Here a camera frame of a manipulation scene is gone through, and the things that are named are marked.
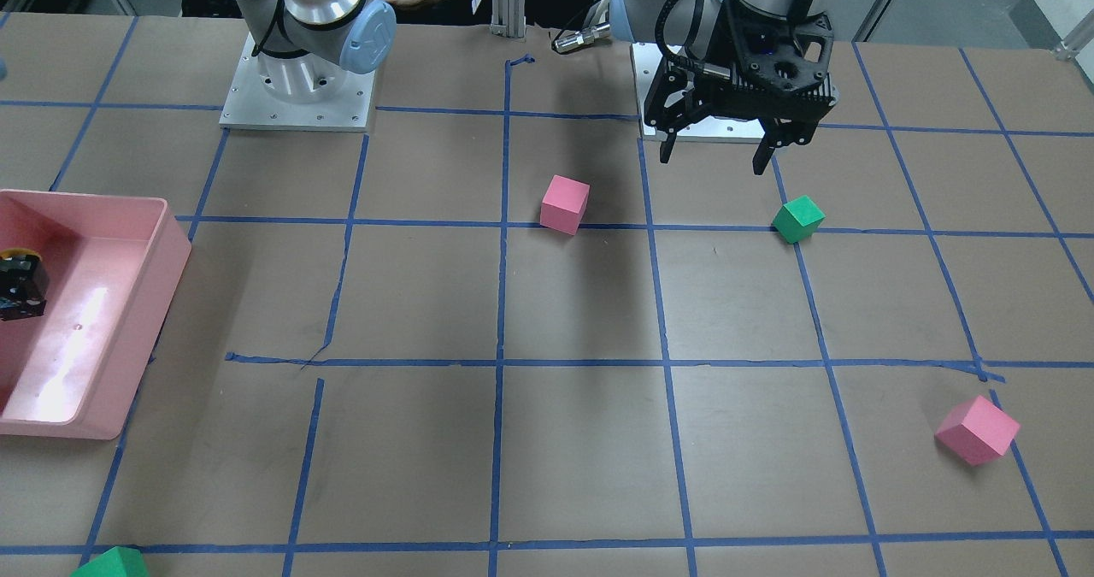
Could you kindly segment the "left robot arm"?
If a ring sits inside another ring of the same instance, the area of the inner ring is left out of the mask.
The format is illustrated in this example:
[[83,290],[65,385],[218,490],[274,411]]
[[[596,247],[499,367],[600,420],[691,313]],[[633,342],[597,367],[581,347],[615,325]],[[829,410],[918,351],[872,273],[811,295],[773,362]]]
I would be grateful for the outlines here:
[[708,118],[761,125],[758,175],[778,149],[808,145],[839,97],[826,1],[610,0],[613,36],[660,55],[642,122],[663,134],[661,161]]

